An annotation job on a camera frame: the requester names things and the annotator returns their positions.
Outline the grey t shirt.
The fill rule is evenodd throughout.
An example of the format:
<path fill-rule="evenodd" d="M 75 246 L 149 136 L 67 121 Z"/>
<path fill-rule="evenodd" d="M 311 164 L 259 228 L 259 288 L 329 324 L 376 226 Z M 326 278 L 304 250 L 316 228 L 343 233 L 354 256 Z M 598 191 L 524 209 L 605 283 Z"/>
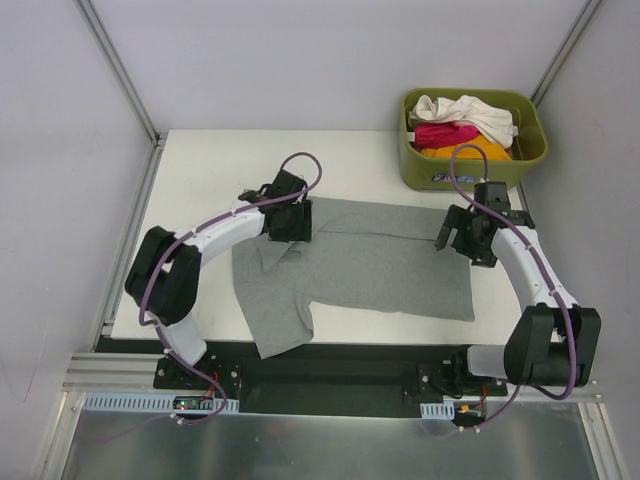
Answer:
<path fill-rule="evenodd" d="M 316 197 L 309 242 L 232 249 L 236 298 L 262 358 L 314 336 L 312 303 L 472 322 L 470 266 L 437 250 L 440 209 Z"/>

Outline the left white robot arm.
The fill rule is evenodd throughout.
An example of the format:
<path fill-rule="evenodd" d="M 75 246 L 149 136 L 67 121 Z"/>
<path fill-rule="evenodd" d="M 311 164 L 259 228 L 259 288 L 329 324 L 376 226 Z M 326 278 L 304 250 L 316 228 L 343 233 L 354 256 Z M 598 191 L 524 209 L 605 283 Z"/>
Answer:
<path fill-rule="evenodd" d="M 168 352 L 180 359 L 176 375 L 188 388 L 204 387 L 211 365 L 193 308 L 200 272 L 233 246 L 265 235 L 270 241 L 311 239 L 314 184 L 281 169 L 275 179 L 239 195 L 229 211 L 190 230 L 160 226 L 146 232 L 125 280 L 139 308 L 139 323 L 157 329 Z"/>

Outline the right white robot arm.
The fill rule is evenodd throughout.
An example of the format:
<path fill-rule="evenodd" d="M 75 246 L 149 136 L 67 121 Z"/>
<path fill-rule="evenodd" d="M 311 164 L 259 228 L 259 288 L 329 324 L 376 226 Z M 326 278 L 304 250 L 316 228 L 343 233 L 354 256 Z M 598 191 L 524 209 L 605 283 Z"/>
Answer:
<path fill-rule="evenodd" d="M 473 394 L 486 376 L 549 390 L 585 386 L 601 331 L 597 310 L 567 292 L 539 244 L 530 214 L 514 210 L 503 182 L 478 183 L 468 207 L 449 207 L 435 248 L 451 246 L 475 266 L 501 265 L 521 315 L 503 346 L 474 345 L 450 369 L 452 387 Z"/>

